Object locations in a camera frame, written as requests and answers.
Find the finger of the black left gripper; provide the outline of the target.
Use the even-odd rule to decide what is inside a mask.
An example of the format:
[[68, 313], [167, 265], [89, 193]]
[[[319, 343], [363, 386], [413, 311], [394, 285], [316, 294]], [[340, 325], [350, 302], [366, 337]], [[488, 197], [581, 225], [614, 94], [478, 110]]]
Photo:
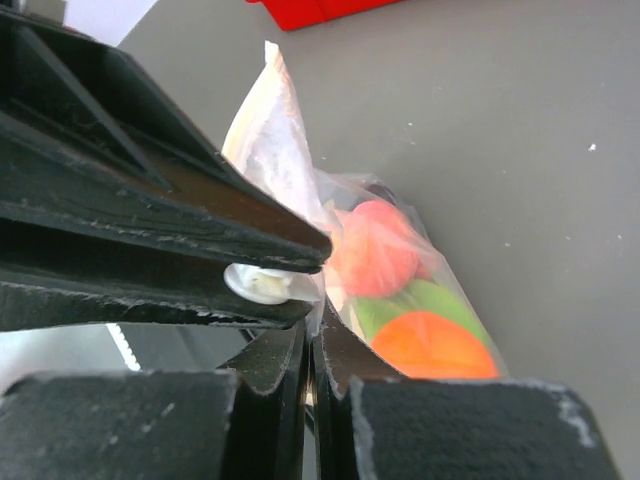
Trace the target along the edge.
[[288, 329], [310, 302], [260, 305], [232, 292], [225, 264], [73, 234], [1, 222], [1, 329], [91, 323]]
[[126, 52], [1, 13], [1, 215], [315, 273], [329, 238], [251, 185]]

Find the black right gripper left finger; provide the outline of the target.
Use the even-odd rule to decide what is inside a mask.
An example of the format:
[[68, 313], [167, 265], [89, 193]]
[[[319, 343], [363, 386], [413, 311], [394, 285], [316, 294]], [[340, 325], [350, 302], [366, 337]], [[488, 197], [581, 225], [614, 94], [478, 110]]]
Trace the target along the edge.
[[297, 479], [304, 328], [1, 336], [5, 479]]

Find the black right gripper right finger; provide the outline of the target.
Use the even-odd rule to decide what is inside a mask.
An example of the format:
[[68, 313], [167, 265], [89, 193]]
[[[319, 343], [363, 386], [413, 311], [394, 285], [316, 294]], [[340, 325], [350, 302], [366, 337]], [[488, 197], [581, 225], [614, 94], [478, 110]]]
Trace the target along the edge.
[[323, 479], [615, 479], [589, 407], [537, 379], [413, 380], [327, 305], [311, 344]]

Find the orange fake fruit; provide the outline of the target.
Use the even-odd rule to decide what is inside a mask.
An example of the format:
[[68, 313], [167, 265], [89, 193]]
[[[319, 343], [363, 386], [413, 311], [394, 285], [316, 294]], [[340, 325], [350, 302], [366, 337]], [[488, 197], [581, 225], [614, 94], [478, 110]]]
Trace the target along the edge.
[[376, 354], [415, 379], [488, 379], [500, 375], [487, 347], [458, 324], [427, 311], [391, 320], [373, 338]]

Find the clear polka dot zip bag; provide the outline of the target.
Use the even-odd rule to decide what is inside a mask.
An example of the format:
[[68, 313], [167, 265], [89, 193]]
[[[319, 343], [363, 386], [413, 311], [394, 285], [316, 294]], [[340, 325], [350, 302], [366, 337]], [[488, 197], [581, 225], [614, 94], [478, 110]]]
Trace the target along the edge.
[[[246, 180], [327, 234], [332, 244], [331, 255], [332, 235], [341, 229], [339, 211], [349, 212], [368, 200], [392, 204], [406, 216], [419, 242], [418, 269], [409, 282], [423, 279], [441, 285], [457, 293], [475, 313], [445, 257], [429, 240], [412, 207], [399, 200], [373, 175], [331, 175], [315, 168], [294, 84], [280, 48], [273, 42], [264, 45], [263, 69], [231, 123], [223, 153]], [[373, 339], [365, 338], [353, 308], [353, 298], [358, 296], [350, 296], [343, 290], [337, 274], [328, 266], [330, 257], [321, 273], [313, 277], [248, 266], [237, 266], [233, 272], [238, 285], [252, 296], [269, 300], [324, 300], [334, 307], [341, 322], [375, 353], [371, 346]], [[500, 377], [506, 369], [489, 338], [490, 343], [483, 344], [493, 357]]]

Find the green fake fruit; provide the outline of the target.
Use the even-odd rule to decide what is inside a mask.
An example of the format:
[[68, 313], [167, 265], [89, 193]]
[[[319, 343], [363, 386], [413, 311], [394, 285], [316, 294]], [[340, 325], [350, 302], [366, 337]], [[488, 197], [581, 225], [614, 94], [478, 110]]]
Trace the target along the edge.
[[403, 290], [388, 297], [354, 297], [353, 308], [367, 340], [372, 340], [396, 317], [427, 311], [466, 329], [485, 345], [490, 343], [484, 326], [468, 303], [457, 293], [428, 280], [412, 280]]

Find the red peach fake fruit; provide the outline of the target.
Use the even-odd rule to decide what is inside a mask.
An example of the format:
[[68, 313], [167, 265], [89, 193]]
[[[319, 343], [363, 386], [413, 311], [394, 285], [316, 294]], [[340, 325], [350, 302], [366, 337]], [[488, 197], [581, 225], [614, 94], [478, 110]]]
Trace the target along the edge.
[[384, 200], [368, 200], [337, 213], [328, 262], [350, 296], [381, 298], [403, 289], [420, 260], [417, 235], [406, 216]]

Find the red plastic tray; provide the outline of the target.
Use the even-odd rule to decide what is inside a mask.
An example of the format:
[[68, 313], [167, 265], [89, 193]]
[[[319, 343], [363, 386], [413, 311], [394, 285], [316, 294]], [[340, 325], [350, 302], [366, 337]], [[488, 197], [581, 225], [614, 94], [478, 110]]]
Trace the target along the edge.
[[399, 0], [249, 0], [252, 4], [262, 4], [278, 27], [285, 32], [398, 2]]

